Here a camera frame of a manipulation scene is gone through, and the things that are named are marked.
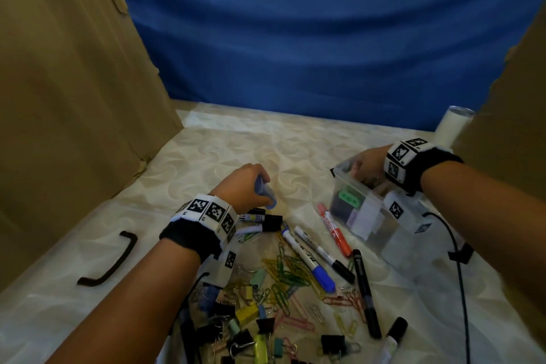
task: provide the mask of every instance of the blue backdrop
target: blue backdrop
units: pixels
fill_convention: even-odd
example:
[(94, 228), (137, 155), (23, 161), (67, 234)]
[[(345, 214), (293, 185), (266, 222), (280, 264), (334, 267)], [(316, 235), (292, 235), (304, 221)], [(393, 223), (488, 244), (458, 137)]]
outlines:
[(172, 98), (433, 130), (542, 0), (126, 0)]

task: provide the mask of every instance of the black handle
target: black handle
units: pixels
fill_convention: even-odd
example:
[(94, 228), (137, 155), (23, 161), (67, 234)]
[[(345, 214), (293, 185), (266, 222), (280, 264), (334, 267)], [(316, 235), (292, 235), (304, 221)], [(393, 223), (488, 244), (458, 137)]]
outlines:
[(78, 285), (99, 286), (100, 284), (105, 283), (106, 280), (110, 278), (112, 274), (121, 266), (121, 264), (123, 264), (123, 262), (129, 256), (129, 253), (131, 253), (131, 251), (135, 247), (135, 244), (137, 244), (138, 237), (134, 233), (127, 232), (125, 230), (119, 232), (119, 235), (129, 238), (130, 242), (127, 246), (127, 249), (125, 249), (125, 252), (123, 252), (123, 254), (119, 257), (116, 263), (112, 265), (112, 268), (108, 269), (106, 273), (98, 279), (81, 277), (78, 279)]

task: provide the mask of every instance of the black marker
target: black marker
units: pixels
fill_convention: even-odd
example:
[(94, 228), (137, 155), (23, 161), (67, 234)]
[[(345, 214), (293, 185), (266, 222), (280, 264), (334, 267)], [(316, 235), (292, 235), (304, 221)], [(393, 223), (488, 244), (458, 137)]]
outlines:
[(362, 262), (362, 253), (360, 250), (353, 250), (354, 271), (357, 274), (358, 288), (360, 289), (360, 296), (364, 302), (364, 316), (368, 324), (368, 332), (370, 337), (377, 340), (381, 339), (381, 328), (379, 328), (379, 321), (377, 320), (377, 313), (373, 306), (372, 291), (370, 290), (370, 284), (366, 276), (366, 270), (364, 269), (364, 263)]

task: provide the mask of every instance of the blue marker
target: blue marker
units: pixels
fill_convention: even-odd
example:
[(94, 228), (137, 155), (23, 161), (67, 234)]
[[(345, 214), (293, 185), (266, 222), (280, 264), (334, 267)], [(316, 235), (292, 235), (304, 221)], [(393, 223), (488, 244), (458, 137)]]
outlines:
[(258, 196), (268, 196), (273, 204), (270, 206), (265, 206), (266, 209), (273, 209), (277, 205), (277, 198), (275, 197), (275, 192), (267, 184), (264, 183), (264, 179), (259, 175), (254, 183), (254, 193)]
[(288, 242), (290, 247), (298, 254), (300, 255), (301, 259), (304, 261), (304, 264), (311, 270), (311, 273), (317, 279), (318, 283), (322, 286), (324, 291), (327, 293), (334, 293), (336, 291), (336, 284), (330, 278), (330, 275), (328, 275), (328, 272), (324, 270), (324, 268), (318, 264), (317, 260), (311, 255), (305, 248), (300, 245), (296, 239), (294, 239), (294, 236), (290, 233), (290, 230), (288, 229), (288, 226), (286, 225), (286, 222), (284, 223), (284, 230), (282, 231), (282, 236), (285, 241)]

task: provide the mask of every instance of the black wristband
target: black wristband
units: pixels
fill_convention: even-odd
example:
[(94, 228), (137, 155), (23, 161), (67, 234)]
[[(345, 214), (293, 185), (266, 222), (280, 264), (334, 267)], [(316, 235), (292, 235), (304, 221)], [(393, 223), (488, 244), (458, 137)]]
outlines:
[(220, 256), (222, 248), (214, 231), (199, 222), (178, 219), (167, 225), (160, 239), (167, 238), (183, 248), (195, 250), (203, 263), (210, 255)]
[(402, 185), (407, 192), (423, 191), (421, 187), (421, 176), (431, 167), (434, 167), (445, 161), (457, 161), (464, 163), (461, 157), (449, 153), (439, 148), (417, 153), (415, 158), (406, 166), (406, 179)]

